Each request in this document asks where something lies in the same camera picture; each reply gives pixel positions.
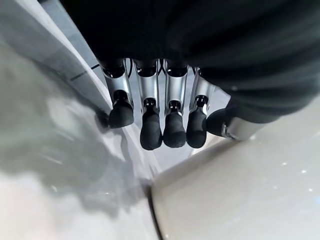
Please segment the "black fabric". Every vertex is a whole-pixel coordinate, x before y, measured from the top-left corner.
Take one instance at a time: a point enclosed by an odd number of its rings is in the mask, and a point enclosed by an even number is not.
[[[61,2],[99,60],[201,67],[245,120],[271,122],[319,93],[319,0]]]

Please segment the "dark sleeve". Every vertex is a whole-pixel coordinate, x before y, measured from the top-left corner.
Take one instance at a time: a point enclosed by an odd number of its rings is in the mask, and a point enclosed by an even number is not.
[[[268,123],[320,90],[320,1],[201,0],[171,16],[167,41],[232,96],[235,115]]]

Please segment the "black fingertip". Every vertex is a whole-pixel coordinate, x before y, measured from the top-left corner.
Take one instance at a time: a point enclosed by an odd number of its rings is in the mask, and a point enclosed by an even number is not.
[[[213,135],[222,137],[222,126],[225,123],[226,118],[225,108],[214,111],[206,119],[206,130]]]
[[[142,116],[142,128],[140,132],[140,144],[145,150],[154,150],[162,144],[162,132],[160,118],[155,112],[146,112]]]
[[[206,142],[206,117],[200,108],[189,114],[186,141],[194,149],[201,148]]]
[[[119,102],[113,106],[109,115],[109,125],[112,129],[122,128],[134,122],[134,110],[127,102]]]
[[[170,148],[180,148],[186,143],[186,132],[182,116],[178,112],[172,112],[165,118],[163,142]]]

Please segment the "white surface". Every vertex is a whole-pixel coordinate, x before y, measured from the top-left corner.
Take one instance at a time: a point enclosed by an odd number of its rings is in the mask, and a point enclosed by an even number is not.
[[[168,240],[319,240],[320,98],[249,141],[208,149],[162,173],[152,199]]]
[[[159,170],[135,125],[98,128],[104,85],[35,0],[0,3],[0,239],[157,240],[145,190]]]

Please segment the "glossy white panel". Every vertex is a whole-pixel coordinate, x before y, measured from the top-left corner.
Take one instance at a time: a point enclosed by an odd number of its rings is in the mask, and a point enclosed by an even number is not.
[[[320,239],[319,98],[246,142],[211,141],[153,185],[165,239]]]
[[[108,111],[108,90],[36,0],[18,2],[0,1],[0,239],[158,239],[155,156],[135,125],[99,127],[88,106]]]

